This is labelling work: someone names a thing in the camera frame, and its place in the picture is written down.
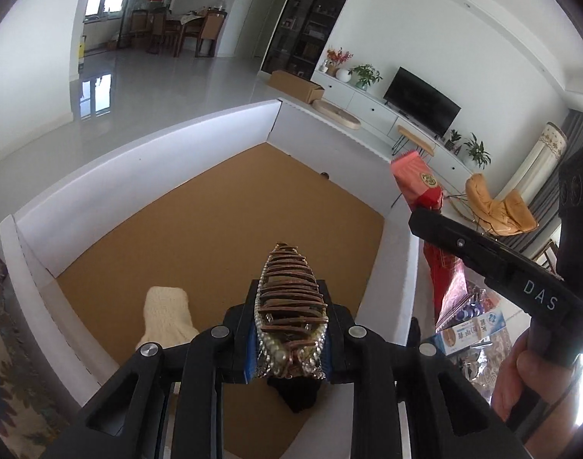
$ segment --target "floral carpet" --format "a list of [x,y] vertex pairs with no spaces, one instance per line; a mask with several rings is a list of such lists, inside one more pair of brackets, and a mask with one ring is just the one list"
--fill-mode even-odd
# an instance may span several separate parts
[[34,371],[7,313],[0,260],[0,437],[20,459],[33,459],[67,425]]

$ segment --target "cardboard box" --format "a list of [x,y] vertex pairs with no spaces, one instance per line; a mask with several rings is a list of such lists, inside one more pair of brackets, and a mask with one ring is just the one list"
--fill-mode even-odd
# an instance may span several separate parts
[[286,71],[274,71],[268,85],[309,105],[315,100],[321,99],[325,92],[317,83],[298,78]]

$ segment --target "metal bolt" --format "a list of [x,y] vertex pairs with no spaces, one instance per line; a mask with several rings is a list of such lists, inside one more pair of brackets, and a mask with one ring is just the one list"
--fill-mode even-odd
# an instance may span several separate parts
[[159,348],[155,343],[145,343],[142,347],[140,347],[140,353],[145,357],[151,357],[155,355]]
[[364,336],[368,334],[368,332],[366,331],[366,328],[364,328],[363,326],[351,326],[349,328],[349,334],[354,339],[362,339]]
[[211,330],[211,337],[214,339],[224,339],[229,335],[229,329],[227,326],[215,326]]
[[427,355],[427,357],[433,357],[436,355],[436,347],[434,347],[431,343],[422,343],[419,345],[419,352],[423,355]]

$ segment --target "white round vase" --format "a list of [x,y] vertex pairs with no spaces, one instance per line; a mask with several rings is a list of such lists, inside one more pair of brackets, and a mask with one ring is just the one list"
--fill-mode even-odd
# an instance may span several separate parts
[[336,79],[342,82],[349,82],[351,81],[351,73],[347,69],[338,69]]

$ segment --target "television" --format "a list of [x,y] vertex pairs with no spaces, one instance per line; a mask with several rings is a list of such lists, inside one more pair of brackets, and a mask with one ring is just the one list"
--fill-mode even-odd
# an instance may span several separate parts
[[384,96],[403,116],[409,116],[434,134],[444,136],[460,107],[436,88],[400,67]]

